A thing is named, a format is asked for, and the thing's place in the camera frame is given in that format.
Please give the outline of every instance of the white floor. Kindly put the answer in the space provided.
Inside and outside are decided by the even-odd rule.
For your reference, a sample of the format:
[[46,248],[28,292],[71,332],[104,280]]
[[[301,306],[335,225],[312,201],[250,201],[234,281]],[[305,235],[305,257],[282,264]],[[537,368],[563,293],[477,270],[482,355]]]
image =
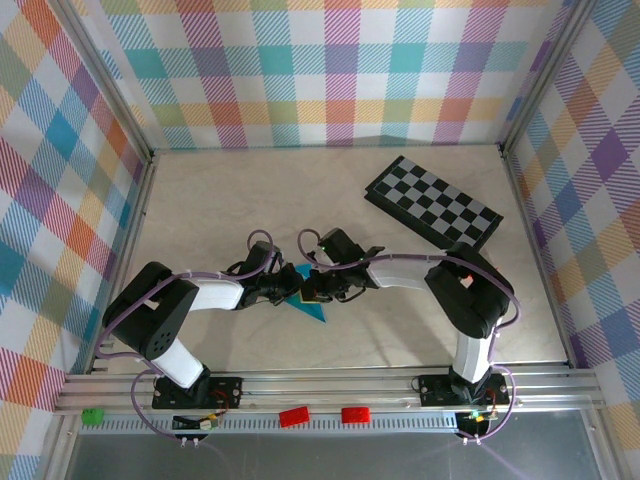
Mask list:
[[[246,237],[272,233],[294,263],[304,227],[342,227],[365,250],[437,249],[363,198],[364,188],[405,155],[505,219],[483,249],[524,308],[497,344],[497,361],[566,360],[516,202],[493,146],[210,151],[160,158],[132,273],[158,260],[174,271],[225,269],[243,260]],[[327,323],[289,305],[190,314],[179,337],[212,370],[445,365],[456,332],[431,294],[367,291],[324,306]],[[138,365],[111,362],[111,372]]]

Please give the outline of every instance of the plaid wallpaper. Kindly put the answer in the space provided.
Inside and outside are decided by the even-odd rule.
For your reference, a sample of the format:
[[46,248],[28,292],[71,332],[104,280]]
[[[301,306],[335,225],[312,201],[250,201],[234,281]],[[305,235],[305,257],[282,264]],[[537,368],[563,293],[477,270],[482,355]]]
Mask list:
[[562,3],[74,0],[174,149],[494,143]]
[[0,479],[30,479],[142,162],[45,0],[0,0]]
[[504,141],[507,134],[509,133],[509,130],[511,130],[513,121],[515,120],[518,112],[520,112],[523,101],[531,92],[531,89],[533,88],[533,85],[535,84],[535,81],[540,74],[540,70],[542,70],[545,63],[549,59],[551,51],[553,50],[553,42],[558,37],[558,34],[560,34],[560,32],[562,31],[562,28],[564,27],[564,24],[567,21],[569,14],[571,13],[571,7],[575,2],[576,0],[563,0],[562,6],[560,7],[560,10],[558,10],[551,28],[547,32],[542,45],[540,45],[540,50],[538,50],[538,53],[531,63],[524,81],[520,85],[518,95],[516,96],[513,104],[511,104],[511,108],[509,109],[509,113],[507,114],[506,121],[504,122],[504,125],[502,126],[502,129],[500,131],[500,135],[498,137],[499,141]]
[[580,366],[640,478],[640,1],[600,0],[516,148]]

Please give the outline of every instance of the glass panel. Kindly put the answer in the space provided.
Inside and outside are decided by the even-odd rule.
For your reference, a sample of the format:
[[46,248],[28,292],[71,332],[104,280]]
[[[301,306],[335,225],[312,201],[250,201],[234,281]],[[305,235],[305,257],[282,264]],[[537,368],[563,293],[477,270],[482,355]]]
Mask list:
[[228,434],[217,449],[81,435],[68,479],[599,479],[580,412],[522,413],[480,447],[444,434]]

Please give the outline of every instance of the cable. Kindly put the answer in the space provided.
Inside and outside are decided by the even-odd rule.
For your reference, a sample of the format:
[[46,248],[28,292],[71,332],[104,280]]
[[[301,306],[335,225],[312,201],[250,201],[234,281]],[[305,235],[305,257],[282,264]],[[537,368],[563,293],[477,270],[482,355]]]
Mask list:
[[496,427],[493,430],[485,433],[484,435],[475,437],[473,435],[469,435],[466,432],[459,431],[461,435],[467,437],[468,439],[481,441],[481,440],[493,437],[496,433],[498,433],[500,430],[504,428],[504,426],[509,421],[509,418],[511,418],[511,414],[513,413],[513,407],[515,406],[515,403],[516,403],[516,381],[513,378],[513,372],[509,370],[507,367],[505,367],[504,365],[492,365],[492,367],[494,369],[501,370],[502,372],[506,373],[507,376],[509,377],[509,380],[511,381],[511,400],[509,401],[509,407],[507,408],[507,413],[504,415],[502,420],[500,420],[498,425],[496,425]]
[[[509,325],[513,325],[515,322],[520,320],[520,317],[522,315],[522,306],[520,305],[520,302],[518,301],[514,293],[511,290],[509,290],[497,278],[495,278],[493,275],[490,275],[489,272],[487,272],[486,270],[470,262],[467,262],[460,258],[452,257],[450,255],[418,255],[418,254],[400,253],[400,254],[380,255],[378,257],[367,258],[365,260],[359,260],[357,262],[348,263],[346,265],[324,265],[324,264],[318,263],[314,258],[311,258],[304,251],[304,248],[302,247],[302,236],[305,233],[311,233],[312,235],[314,235],[316,237],[316,243],[319,242],[322,237],[320,237],[320,234],[316,230],[313,230],[311,228],[305,228],[300,230],[297,238],[298,250],[300,250],[300,253],[305,258],[305,260],[309,262],[311,265],[315,266],[316,268],[321,268],[324,270],[347,270],[349,268],[354,268],[359,265],[369,264],[373,262],[380,262],[383,260],[413,260],[413,261],[425,261],[425,262],[448,261],[451,263],[455,263],[456,265],[460,265],[464,268],[467,268],[472,272],[477,273],[478,275],[481,275],[487,281],[491,282],[494,286],[496,286],[503,294],[505,294],[507,298],[511,301],[511,303],[513,303],[513,306],[516,309],[516,313],[514,314],[511,320],[505,323],[502,323],[493,329],[491,344],[489,346],[488,360],[489,360],[489,364],[494,369],[501,370],[509,376],[509,379],[511,381],[511,386],[512,386],[511,400],[509,402],[509,408],[507,409],[507,413],[505,414],[504,418],[498,423],[498,425],[493,430],[491,430],[490,432],[487,432],[481,437],[477,437],[477,440],[480,441],[481,439],[490,438],[496,433],[498,433],[500,430],[502,430],[502,428],[505,426],[505,424],[511,417],[511,413],[513,412],[513,407],[515,405],[515,399],[516,399],[516,382],[515,382],[515,379],[513,378],[513,373],[511,372],[511,370],[509,370],[505,366],[493,364],[493,350],[495,345],[495,339],[498,336],[498,331],[502,330],[505,327],[508,327]],[[472,437],[471,435],[465,432],[461,432],[461,433],[464,436],[467,436],[468,438],[476,438],[476,437]]]
[[349,298],[345,298],[343,300],[340,300],[338,297],[336,297],[336,300],[340,303],[349,303],[352,300],[355,300],[356,298],[358,298],[360,295],[362,295],[364,292],[367,291],[366,287],[362,287],[362,290],[360,290],[358,293],[351,295]]
[[224,398],[224,412],[220,412],[219,414],[220,417],[222,417],[222,415],[229,411],[229,397],[221,390],[214,390],[212,393],[216,396],[217,400],[220,400],[220,397]]
[[420,390],[418,390],[416,387],[413,386],[413,382],[415,382],[418,379],[418,377],[419,377],[419,375],[416,375],[415,377],[413,377],[411,379],[410,385],[411,385],[411,390],[413,390],[416,393],[421,393]]
[[133,404],[133,409],[138,414],[138,417],[140,417],[140,420],[142,420],[142,423],[144,423],[153,433],[180,443],[180,439],[178,439],[175,435],[164,432],[156,427],[153,423],[151,423],[151,421],[144,416],[144,413],[142,413],[142,408],[140,408],[140,405],[138,405],[138,402],[136,401],[136,385],[144,375],[147,375],[149,373],[155,373],[155,371],[145,370],[144,372],[139,373],[136,378],[133,379],[133,382],[131,382],[131,403]]
[[273,243],[273,238],[271,237],[269,232],[267,232],[266,230],[258,229],[258,230],[254,230],[253,232],[251,232],[249,234],[249,238],[247,239],[247,246],[249,247],[249,249],[251,247],[251,239],[258,233],[261,233],[261,234],[265,235],[267,237],[267,240],[269,241],[269,256],[265,259],[264,262],[262,262],[262,265],[260,265],[255,270],[253,270],[253,271],[251,271],[249,273],[243,274],[243,275],[225,275],[225,274],[222,274],[222,273],[219,273],[219,272],[218,273],[212,273],[212,272],[185,272],[185,273],[177,273],[177,274],[174,274],[174,275],[170,276],[166,280],[163,280],[162,282],[157,284],[155,287],[153,287],[151,290],[149,290],[147,293],[145,293],[142,297],[140,297],[129,308],[127,308],[124,312],[122,312],[120,315],[118,315],[118,317],[116,317],[116,319],[113,320],[102,331],[102,333],[98,337],[98,341],[96,342],[96,346],[94,348],[94,353],[95,353],[96,357],[104,358],[104,359],[125,358],[125,357],[140,359],[150,369],[152,369],[154,373],[163,374],[163,372],[161,372],[155,365],[153,365],[150,361],[148,361],[146,358],[144,358],[139,353],[136,353],[136,352],[104,353],[104,352],[102,352],[100,350],[100,345],[102,345],[104,343],[104,341],[106,340],[106,338],[109,335],[111,335],[111,333],[118,327],[118,325],[120,325],[138,307],[140,307],[144,302],[146,302],[148,299],[153,297],[156,293],[158,293],[160,290],[165,288],[167,285],[169,285],[174,280],[182,279],[182,278],[201,278],[201,279],[216,279],[216,280],[238,281],[238,280],[245,280],[247,278],[250,278],[250,277],[252,277],[254,275],[257,275],[260,272],[262,272],[267,267],[267,265],[269,264],[271,259],[273,258],[273,254],[275,253],[275,245]]
[[[162,372],[160,369],[158,369],[158,367],[156,367],[153,363],[151,363],[149,360],[147,360],[146,358],[144,358],[142,355],[140,355],[137,352],[104,353],[104,352],[102,352],[100,350],[100,346],[104,343],[105,339],[113,332],[113,330],[115,330],[115,328],[118,325],[120,325],[129,315],[131,315],[131,313],[133,313],[144,302],[146,302],[148,299],[150,299],[152,296],[154,296],[156,293],[158,293],[160,290],[162,290],[164,287],[169,285],[174,280],[181,279],[181,278],[206,278],[206,279],[220,279],[220,280],[238,281],[238,280],[244,280],[244,279],[250,278],[250,277],[252,277],[254,275],[257,275],[260,272],[262,272],[267,267],[267,265],[269,264],[271,259],[273,258],[273,255],[275,253],[275,245],[273,243],[273,238],[271,237],[269,232],[267,232],[266,230],[258,229],[258,230],[254,230],[253,232],[251,232],[249,234],[249,238],[247,239],[247,247],[249,249],[251,249],[251,239],[254,237],[254,235],[256,235],[258,233],[261,233],[261,234],[265,235],[267,237],[267,240],[269,241],[269,256],[265,259],[265,261],[262,263],[262,265],[260,265],[255,270],[253,270],[253,271],[251,271],[249,273],[246,273],[244,275],[224,275],[222,273],[210,273],[210,272],[185,272],[185,273],[178,273],[178,274],[172,275],[169,278],[167,278],[166,280],[163,280],[162,282],[160,282],[155,287],[153,287],[151,290],[149,290],[147,293],[145,293],[142,297],[140,297],[136,302],[134,302],[129,308],[127,308],[124,312],[122,312],[120,315],[118,315],[118,317],[115,320],[113,320],[104,329],[104,331],[100,334],[100,336],[98,337],[98,340],[96,342],[96,346],[94,348],[94,353],[95,353],[96,357],[104,358],[104,359],[129,358],[130,357],[130,358],[134,358],[136,360],[142,360],[149,367],[149,370],[145,370],[144,372],[142,372],[139,375],[137,375],[136,378],[131,383],[131,403],[133,405],[133,409],[138,414],[138,417],[140,417],[140,420],[142,420],[142,422],[151,431],[153,431],[155,434],[160,435],[160,436],[165,437],[165,438],[169,438],[170,440],[174,440],[174,441],[178,441],[178,442],[182,443],[181,440],[179,440],[174,435],[172,435],[170,433],[167,433],[167,432],[163,432],[162,430],[160,430],[157,427],[155,427],[144,416],[144,414],[142,413],[142,409],[140,408],[140,406],[138,405],[138,402],[136,401],[135,389],[136,389],[136,385],[138,384],[138,382],[140,381],[142,376],[146,375],[146,374],[151,374],[151,373],[164,375],[164,372]],[[207,445],[207,447],[213,449],[216,452],[217,455],[220,455],[219,451],[213,445],[208,445],[208,444],[205,444],[205,445]]]
[[[422,262],[447,261],[447,262],[455,263],[456,265],[460,265],[461,267],[467,268],[468,270],[471,270],[472,272],[484,277],[487,281],[491,282],[503,294],[506,295],[506,297],[509,299],[511,303],[513,303],[513,306],[516,309],[516,313],[514,314],[511,320],[504,322],[493,329],[493,338],[497,336],[500,330],[520,320],[522,307],[520,306],[520,302],[518,301],[516,296],[513,294],[513,292],[509,290],[502,282],[500,282],[493,275],[490,275],[489,272],[487,272],[483,268],[480,268],[474,265],[473,263],[467,262],[466,260],[462,260],[457,257],[452,257],[450,255],[419,255],[419,254],[411,254],[411,253],[395,253],[395,254],[380,255],[378,257],[371,257],[364,260],[359,260],[357,262],[347,263],[345,265],[324,265],[322,263],[318,263],[315,259],[311,258],[304,251],[304,248],[302,247],[302,236],[305,233],[313,234],[316,237],[316,240],[318,242],[321,239],[320,234],[317,231],[311,228],[304,228],[300,230],[300,232],[298,233],[298,239],[297,239],[298,250],[300,250],[300,253],[302,254],[302,256],[307,262],[309,262],[314,267],[321,268],[323,270],[347,270],[349,268],[354,268],[360,265],[374,263],[374,262],[380,262],[383,260],[413,260],[413,261],[422,261]],[[490,362],[492,361],[492,358],[493,358],[493,345],[495,343],[493,338],[491,340],[491,345],[489,347]]]

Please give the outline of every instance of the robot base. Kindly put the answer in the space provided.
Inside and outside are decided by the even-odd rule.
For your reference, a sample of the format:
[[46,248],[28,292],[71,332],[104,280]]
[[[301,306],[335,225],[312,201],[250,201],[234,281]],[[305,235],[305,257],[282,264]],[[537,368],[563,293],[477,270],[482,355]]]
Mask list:
[[155,383],[151,408],[154,410],[231,410],[240,406],[242,378],[212,377],[208,370],[188,390],[166,377]]
[[509,405],[509,393],[503,375],[488,370],[476,383],[465,381],[453,370],[448,375],[420,375],[417,377],[420,404],[423,407],[446,405]]

